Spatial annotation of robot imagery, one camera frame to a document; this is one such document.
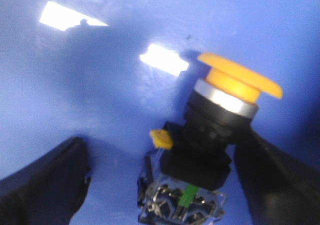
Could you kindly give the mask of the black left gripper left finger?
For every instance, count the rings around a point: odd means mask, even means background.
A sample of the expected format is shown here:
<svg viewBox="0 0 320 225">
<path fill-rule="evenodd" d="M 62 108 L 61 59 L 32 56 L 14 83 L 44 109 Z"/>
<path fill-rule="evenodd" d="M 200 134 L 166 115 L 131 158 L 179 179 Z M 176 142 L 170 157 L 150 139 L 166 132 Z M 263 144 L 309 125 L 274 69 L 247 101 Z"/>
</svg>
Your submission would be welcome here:
<svg viewBox="0 0 320 225">
<path fill-rule="evenodd" d="M 88 147 L 70 137 L 0 181 L 2 225 L 68 225 L 83 205 L 91 178 Z"/>
</svg>

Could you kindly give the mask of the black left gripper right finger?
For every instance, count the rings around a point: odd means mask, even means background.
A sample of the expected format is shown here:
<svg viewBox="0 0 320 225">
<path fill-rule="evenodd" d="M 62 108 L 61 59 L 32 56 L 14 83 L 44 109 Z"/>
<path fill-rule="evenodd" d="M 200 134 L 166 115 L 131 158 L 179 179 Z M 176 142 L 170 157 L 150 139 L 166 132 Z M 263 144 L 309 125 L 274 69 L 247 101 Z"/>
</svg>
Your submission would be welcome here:
<svg viewBox="0 0 320 225">
<path fill-rule="evenodd" d="M 320 171 L 252 128 L 235 143 L 234 162 L 254 225 L 318 225 Z"/>
</svg>

